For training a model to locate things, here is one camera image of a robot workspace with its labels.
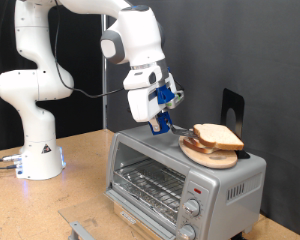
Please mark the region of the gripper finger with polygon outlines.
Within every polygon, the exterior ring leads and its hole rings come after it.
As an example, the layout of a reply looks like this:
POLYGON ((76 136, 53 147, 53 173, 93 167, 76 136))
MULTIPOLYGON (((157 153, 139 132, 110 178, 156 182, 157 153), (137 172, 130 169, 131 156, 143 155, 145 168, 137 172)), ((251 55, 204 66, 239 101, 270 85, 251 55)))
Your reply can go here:
POLYGON ((152 130, 154 132, 159 132, 161 130, 160 124, 159 124, 156 117, 153 117, 152 119, 150 119, 149 123, 150 123, 150 125, 152 127, 152 130))

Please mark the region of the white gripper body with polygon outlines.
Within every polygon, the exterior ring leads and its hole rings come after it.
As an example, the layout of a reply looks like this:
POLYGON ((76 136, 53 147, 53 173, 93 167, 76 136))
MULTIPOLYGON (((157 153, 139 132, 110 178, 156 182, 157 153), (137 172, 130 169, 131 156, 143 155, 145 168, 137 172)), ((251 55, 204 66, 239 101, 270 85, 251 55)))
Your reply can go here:
POLYGON ((158 65, 145 69, 130 70, 123 81, 133 119, 146 122, 169 106, 177 92, 169 71, 158 65))

